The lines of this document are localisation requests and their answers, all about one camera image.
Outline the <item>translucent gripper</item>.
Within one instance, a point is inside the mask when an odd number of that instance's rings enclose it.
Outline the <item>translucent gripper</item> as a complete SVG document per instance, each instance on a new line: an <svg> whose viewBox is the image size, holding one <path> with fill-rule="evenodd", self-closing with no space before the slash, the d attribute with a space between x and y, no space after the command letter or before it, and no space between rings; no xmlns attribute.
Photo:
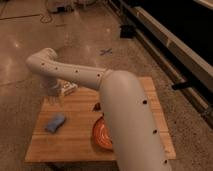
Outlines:
<svg viewBox="0 0 213 171"><path fill-rule="evenodd" d="M56 83L47 89L47 100L51 105L63 105L62 86L60 83Z"/></svg>

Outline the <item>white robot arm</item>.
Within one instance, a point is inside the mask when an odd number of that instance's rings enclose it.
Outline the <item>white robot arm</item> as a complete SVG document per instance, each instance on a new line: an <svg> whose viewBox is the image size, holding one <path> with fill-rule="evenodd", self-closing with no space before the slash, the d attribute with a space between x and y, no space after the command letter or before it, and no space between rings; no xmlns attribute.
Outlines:
<svg viewBox="0 0 213 171"><path fill-rule="evenodd" d="M99 92L100 106L120 171L172 171L148 97L137 76L56 60L44 48L26 59L31 72L55 87L59 79Z"/></svg>

